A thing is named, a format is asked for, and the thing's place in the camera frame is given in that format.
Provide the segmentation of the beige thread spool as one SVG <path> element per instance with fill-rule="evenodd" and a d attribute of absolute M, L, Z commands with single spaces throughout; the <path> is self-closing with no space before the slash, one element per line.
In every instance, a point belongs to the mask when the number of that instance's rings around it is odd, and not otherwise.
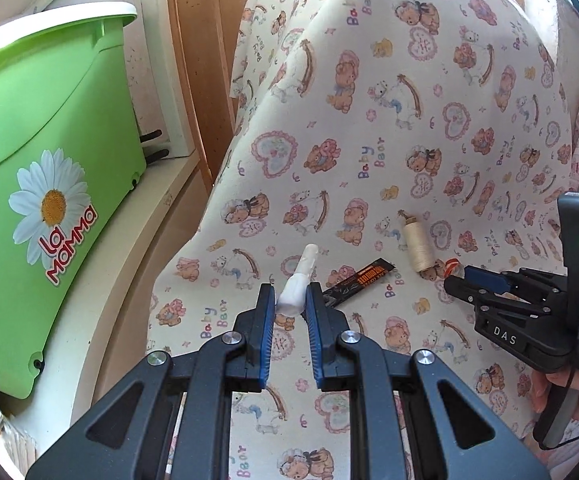
<path fill-rule="evenodd" d="M 436 259 L 425 226 L 414 214 L 409 214 L 403 209 L 398 211 L 398 216 L 403 220 L 402 234 L 407 244 L 412 269 L 416 273 L 431 269 Z"/>

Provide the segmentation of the white paper stick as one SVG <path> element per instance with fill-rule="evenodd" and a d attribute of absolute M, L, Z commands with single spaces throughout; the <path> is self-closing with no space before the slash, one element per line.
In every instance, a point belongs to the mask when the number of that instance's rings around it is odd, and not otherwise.
<path fill-rule="evenodd" d="M 285 284 L 276 301 L 276 313 L 286 318 L 295 318 L 303 313 L 306 307 L 307 288 L 311 283 L 315 263 L 319 255 L 319 246 L 308 244 L 303 249 L 294 274 Z"/>

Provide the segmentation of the black orange snack wrapper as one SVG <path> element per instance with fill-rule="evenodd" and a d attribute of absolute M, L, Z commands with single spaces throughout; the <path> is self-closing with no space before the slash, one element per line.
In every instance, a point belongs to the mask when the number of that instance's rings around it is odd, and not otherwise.
<path fill-rule="evenodd" d="M 378 258 L 359 271 L 345 275 L 324 290 L 324 304 L 326 307 L 336 308 L 370 285 L 385 278 L 393 270 L 395 266 L 391 262 Z"/>

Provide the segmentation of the teddy bear print cloth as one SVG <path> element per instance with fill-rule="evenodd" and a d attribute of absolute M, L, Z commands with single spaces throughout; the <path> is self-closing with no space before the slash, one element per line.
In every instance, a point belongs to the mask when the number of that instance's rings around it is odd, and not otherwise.
<path fill-rule="evenodd" d="M 562 269 L 570 116 L 519 5 L 247 0 L 231 95 L 235 138 L 197 233 L 156 280 L 148 348 L 182 354 L 229 330 L 308 244 L 323 288 L 383 258 L 395 270 L 341 307 L 351 328 L 436 352 L 530 443 L 529 368 L 481 338 L 442 282 L 450 258 Z M 425 226 L 431 269 L 412 269 L 400 209 Z"/>

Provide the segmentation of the green La Mamma bucket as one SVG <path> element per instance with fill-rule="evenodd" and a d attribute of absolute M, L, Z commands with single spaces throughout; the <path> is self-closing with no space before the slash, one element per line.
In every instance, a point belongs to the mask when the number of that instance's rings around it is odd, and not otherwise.
<path fill-rule="evenodd" d="M 57 313 L 146 168 L 121 1 L 0 26 L 0 391 L 32 391 Z"/>

